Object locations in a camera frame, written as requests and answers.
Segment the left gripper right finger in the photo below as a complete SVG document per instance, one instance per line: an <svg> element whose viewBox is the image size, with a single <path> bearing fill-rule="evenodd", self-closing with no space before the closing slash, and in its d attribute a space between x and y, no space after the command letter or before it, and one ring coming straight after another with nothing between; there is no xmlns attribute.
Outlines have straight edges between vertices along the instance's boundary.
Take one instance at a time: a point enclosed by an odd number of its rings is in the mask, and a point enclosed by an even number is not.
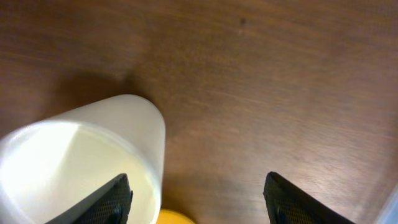
<svg viewBox="0 0 398 224"><path fill-rule="evenodd" d="M353 224L276 172L269 172L264 199L271 224Z"/></svg>

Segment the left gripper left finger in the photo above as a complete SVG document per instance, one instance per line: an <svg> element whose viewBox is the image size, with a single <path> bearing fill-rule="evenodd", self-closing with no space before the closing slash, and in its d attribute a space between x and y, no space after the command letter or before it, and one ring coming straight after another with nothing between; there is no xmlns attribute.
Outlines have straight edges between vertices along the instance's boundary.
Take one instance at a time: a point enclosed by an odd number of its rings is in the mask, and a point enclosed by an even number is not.
<svg viewBox="0 0 398 224"><path fill-rule="evenodd" d="M127 175L119 174L46 224L126 224L132 199Z"/></svg>

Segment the yellow small bowl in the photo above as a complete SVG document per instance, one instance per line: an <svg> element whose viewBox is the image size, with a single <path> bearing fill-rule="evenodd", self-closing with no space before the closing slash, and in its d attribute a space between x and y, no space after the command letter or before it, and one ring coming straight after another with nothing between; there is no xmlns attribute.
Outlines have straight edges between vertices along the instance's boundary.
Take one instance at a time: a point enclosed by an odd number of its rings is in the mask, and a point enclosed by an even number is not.
<svg viewBox="0 0 398 224"><path fill-rule="evenodd" d="M195 222L176 211L162 209L159 212L156 224L195 224Z"/></svg>

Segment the cream plastic cup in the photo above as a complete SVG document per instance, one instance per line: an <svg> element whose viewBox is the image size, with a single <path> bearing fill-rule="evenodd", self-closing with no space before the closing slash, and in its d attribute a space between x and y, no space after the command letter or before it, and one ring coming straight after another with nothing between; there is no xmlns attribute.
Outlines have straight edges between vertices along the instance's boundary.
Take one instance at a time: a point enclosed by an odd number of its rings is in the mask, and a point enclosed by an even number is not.
<svg viewBox="0 0 398 224"><path fill-rule="evenodd" d="M154 224L162 203L165 121L155 105L118 95L1 139L1 222L47 223L119 174L133 192L129 223Z"/></svg>

